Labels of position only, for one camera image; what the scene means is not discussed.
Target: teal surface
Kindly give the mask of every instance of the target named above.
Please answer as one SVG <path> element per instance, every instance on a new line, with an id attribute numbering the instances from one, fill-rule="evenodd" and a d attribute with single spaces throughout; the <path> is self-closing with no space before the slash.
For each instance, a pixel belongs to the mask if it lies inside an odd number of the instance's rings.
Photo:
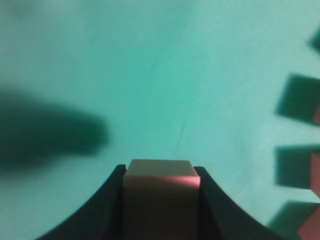
<path id="1" fill-rule="evenodd" d="M 320 143 L 320 129 L 275 109 L 292 74 L 320 78 L 319 12 L 317 0 L 1 0 L 0 87 L 104 119 L 109 142 L 2 170 L 0 239 L 46 233 L 133 158 L 206 167 L 264 225 L 318 203 L 277 184 L 276 149 Z"/>

